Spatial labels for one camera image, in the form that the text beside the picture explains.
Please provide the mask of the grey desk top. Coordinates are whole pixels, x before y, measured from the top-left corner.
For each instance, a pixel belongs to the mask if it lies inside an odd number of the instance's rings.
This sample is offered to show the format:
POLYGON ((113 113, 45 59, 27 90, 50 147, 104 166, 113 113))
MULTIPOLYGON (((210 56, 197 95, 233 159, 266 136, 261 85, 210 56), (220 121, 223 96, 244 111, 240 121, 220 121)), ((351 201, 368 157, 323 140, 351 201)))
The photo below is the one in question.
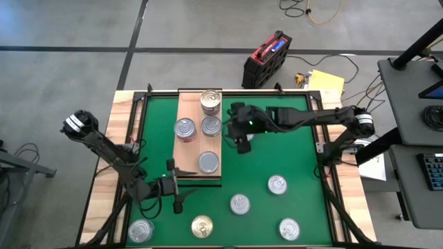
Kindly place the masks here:
POLYGON ((443 147, 393 145, 388 150, 401 197, 406 206, 406 218, 419 229, 443 230, 443 191, 430 191, 418 154, 443 153, 443 147))
POLYGON ((422 110, 430 105, 443 105, 443 100, 422 99, 419 93, 438 83, 441 78, 431 69, 431 61, 412 61, 398 71, 390 61, 377 62, 397 129, 405 145, 443 146, 443 132, 434 131, 422 121, 422 110))

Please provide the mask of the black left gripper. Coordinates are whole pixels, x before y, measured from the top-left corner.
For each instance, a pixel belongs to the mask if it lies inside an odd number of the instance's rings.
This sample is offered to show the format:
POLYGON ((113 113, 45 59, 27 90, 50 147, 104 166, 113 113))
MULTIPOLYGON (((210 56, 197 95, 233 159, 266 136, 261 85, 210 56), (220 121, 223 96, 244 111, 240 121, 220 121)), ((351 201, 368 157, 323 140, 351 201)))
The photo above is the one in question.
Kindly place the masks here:
POLYGON ((175 160, 173 158, 166 160, 166 167, 169 176, 162 176, 160 178, 161 196, 173 195, 174 201, 172 203, 173 211, 175 214, 182 213, 182 203, 191 194, 195 193, 197 189, 191 189, 188 191, 180 192, 177 182, 177 176, 195 175, 196 172, 188 172, 175 167, 175 160))

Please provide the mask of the black keyboard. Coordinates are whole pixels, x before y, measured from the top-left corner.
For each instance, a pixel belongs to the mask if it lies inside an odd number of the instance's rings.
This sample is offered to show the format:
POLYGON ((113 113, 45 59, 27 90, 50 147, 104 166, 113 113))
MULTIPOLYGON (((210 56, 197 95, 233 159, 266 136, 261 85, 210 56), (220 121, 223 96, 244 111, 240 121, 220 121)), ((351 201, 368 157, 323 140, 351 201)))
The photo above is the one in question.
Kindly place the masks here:
POLYGON ((443 153, 418 154, 417 159, 429 190, 443 191, 443 153))

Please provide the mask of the white paper sheet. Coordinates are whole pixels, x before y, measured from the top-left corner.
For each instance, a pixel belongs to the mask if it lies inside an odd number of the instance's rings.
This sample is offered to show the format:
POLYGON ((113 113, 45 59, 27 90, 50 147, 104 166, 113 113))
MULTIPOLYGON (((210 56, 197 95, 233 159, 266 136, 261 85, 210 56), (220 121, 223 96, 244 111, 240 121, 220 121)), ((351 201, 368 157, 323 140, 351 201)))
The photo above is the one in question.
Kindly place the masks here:
POLYGON ((386 181, 384 154, 379 154, 369 161, 359 165, 359 174, 364 178, 386 181))

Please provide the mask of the black pole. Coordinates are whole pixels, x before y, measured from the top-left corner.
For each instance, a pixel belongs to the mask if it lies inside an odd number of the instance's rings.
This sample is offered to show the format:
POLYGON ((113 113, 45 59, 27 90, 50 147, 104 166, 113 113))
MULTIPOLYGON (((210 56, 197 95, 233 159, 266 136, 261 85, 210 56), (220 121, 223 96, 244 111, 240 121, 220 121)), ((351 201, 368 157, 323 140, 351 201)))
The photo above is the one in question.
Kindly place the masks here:
POLYGON ((390 61, 390 65, 399 71, 406 68, 409 61, 431 45, 438 37, 443 35, 443 18, 426 31, 415 43, 406 49, 397 59, 390 61))

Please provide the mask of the blue white label can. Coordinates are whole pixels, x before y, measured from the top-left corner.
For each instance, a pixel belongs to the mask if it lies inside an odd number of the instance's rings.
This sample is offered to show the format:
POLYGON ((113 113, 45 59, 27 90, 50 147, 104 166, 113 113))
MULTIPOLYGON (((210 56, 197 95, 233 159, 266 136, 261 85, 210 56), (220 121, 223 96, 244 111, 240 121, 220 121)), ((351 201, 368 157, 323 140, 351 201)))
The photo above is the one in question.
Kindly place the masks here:
POLYGON ((154 234, 154 224, 146 219, 133 222, 128 229, 128 237, 134 243, 149 241, 154 234))

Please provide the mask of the green label can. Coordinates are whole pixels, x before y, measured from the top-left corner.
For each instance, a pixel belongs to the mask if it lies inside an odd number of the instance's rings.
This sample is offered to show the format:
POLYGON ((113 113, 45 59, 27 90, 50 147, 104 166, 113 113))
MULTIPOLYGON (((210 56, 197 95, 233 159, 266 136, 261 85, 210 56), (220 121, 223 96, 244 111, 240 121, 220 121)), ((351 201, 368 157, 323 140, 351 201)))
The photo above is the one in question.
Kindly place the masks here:
POLYGON ((222 130, 222 122, 216 116, 207 116, 201 121, 201 130, 205 136, 218 136, 222 130))

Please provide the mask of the red black tool case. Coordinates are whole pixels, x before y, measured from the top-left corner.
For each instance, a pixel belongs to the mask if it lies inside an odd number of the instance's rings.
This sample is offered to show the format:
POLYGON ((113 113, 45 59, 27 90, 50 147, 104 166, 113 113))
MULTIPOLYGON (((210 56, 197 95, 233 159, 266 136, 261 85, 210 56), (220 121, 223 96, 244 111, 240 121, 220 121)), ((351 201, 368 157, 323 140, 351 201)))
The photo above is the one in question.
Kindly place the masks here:
POLYGON ((244 64, 242 88, 262 88, 283 65, 291 41, 291 37, 277 30, 261 44, 244 64))

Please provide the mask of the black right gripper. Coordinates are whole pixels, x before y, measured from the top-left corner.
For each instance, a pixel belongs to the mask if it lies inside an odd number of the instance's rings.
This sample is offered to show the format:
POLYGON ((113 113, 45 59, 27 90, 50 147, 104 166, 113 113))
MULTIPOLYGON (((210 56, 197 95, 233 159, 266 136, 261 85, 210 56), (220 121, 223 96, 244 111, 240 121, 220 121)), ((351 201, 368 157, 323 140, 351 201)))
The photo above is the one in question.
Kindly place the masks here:
POLYGON ((267 133, 273 131, 269 116, 261 108, 254 105, 245 105, 244 102, 234 102, 230 105, 230 125, 228 137, 235 142, 238 154, 251 151, 251 144, 247 134, 267 133))

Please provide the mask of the green table mat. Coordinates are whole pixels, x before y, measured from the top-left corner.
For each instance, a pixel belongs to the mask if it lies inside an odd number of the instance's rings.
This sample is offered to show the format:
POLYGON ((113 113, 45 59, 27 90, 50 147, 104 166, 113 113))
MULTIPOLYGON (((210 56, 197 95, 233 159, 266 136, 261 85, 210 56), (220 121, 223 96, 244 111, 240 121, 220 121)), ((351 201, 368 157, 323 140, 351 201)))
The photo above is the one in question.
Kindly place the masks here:
POLYGON ((145 214, 154 224, 147 247, 288 246, 278 230, 284 218, 294 219, 300 226, 296 244, 326 246, 332 242, 321 183, 314 175, 317 158, 311 128, 258 134, 247 154, 238 154, 230 142, 224 142, 221 163, 221 187, 179 187, 181 191, 197 189, 185 199, 182 213, 173 212, 171 196, 163 199, 162 207, 155 207, 153 200, 143 202, 145 214), (287 191, 281 195, 272 194, 267 186, 269 177, 276 174, 287 182, 287 191), (231 211, 235 194, 249 198, 248 213, 231 211), (212 233, 203 239, 191 230, 199 215, 213 221, 212 233))

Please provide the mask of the wooden board tray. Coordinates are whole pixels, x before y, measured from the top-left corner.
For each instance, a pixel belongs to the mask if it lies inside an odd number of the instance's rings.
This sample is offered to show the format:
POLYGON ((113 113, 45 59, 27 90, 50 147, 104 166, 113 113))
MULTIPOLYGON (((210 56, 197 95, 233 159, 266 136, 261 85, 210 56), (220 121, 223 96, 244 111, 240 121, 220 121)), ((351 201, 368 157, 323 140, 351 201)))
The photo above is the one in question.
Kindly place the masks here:
POLYGON ((177 120, 191 119, 196 126, 196 136, 191 142, 183 142, 174 137, 173 159, 175 166, 193 175, 178 176, 179 187, 221 187, 222 186, 222 137, 206 136, 201 130, 201 121, 207 117, 201 107, 200 92, 180 92, 177 107, 177 120), (205 151, 214 152, 219 158, 219 166, 214 173, 206 174, 199 169, 199 157, 205 151))

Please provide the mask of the teal label tuna can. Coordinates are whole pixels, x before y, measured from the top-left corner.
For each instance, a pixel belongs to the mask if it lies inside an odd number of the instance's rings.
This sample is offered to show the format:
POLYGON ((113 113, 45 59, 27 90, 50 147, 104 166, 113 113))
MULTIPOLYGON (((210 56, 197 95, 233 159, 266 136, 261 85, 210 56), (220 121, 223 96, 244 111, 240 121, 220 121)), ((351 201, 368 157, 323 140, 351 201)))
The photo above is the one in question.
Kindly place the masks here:
POLYGON ((250 210, 249 198, 243 194, 235 194, 230 200, 230 209, 237 215, 244 215, 250 210))
POLYGON ((287 182, 281 175, 272 175, 268 179, 268 189, 272 194, 281 195, 287 191, 287 182))

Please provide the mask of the black aluminium table frame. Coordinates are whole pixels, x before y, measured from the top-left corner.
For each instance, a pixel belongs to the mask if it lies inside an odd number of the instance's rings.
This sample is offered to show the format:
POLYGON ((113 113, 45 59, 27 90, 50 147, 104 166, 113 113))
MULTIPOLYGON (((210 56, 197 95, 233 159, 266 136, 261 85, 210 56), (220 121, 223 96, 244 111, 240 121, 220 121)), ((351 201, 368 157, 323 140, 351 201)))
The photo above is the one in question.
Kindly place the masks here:
MULTIPOLYGON (((107 124, 98 120, 98 130, 116 145, 129 147, 138 159, 147 160, 141 167, 147 172, 146 182, 167 176, 166 160, 173 158, 174 125, 177 121, 177 107, 180 92, 200 92, 200 89, 154 90, 146 91, 119 91, 115 94, 111 115, 107 124)), ((226 121, 229 119, 228 110, 234 102, 244 102, 246 105, 255 105, 261 109, 266 107, 293 107, 301 111, 325 110, 322 107, 321 95, 318 91, 297 91, 295 89, 222 89, 220 112, 217 117, 221 120, 221 150, 224 142, 230 142, 237 151, 233 140, 227 137, 226 121)), ((336 165, 320 164, 320 153, 323 145, 335 141, 346 128, 343 125, 321 125, 309 127, 313 131, 317 163, 314 175, 320 180, 327 218, 329 221, 332 242, 326 246, 341 246, 337 239, 336 221, 339 215, 341 223, 345 225, 345 233, 353 234, 355 248, 373 247, 374 242, 366 237, 353 222, 351 216, 343 207, 341 195, 336 186, 336 165)), ((95 209, 104 209, 109 217, 96 234, 79 236, 76 246, 82 249, 245 249, 245 248, 307 248, 325 247, 315 245, 298 245, 289 241, 288 246, 168 246, 147 247, 145 242, 134 243, 128 237, 129 226, 139 219, 152 219, 146 216, 143 202, 138 205, 130 196, 126 195, 125 188, 119 181, 118 173, 110 166, 103 173, 93 175, 92 186, 87 206, 95 209)))

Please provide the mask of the yellow paper pad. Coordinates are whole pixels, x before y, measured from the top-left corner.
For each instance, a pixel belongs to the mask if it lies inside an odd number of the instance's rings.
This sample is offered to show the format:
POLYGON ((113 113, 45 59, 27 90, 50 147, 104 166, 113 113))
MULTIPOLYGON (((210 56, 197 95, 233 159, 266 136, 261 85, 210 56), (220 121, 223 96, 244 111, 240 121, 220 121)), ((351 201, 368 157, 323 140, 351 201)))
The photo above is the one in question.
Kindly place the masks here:
POLYGON ((343 94, 345 80, 342 77, 313 70, 310 73, 307 88, 309 90, 328 90, 335 92, 340 98, 343 94))

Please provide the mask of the grey metal stand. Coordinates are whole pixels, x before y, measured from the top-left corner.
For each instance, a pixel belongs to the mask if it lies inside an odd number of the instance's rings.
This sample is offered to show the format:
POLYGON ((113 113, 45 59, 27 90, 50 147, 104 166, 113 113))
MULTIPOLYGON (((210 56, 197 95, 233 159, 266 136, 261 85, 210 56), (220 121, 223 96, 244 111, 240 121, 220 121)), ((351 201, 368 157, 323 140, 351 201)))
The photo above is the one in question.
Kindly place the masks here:
POLYGON ((0 140, 0 249, 6 249, 36 174, 53 178, 56 169, 39 165, 36 144, 26 143, 11 154, 0 140))

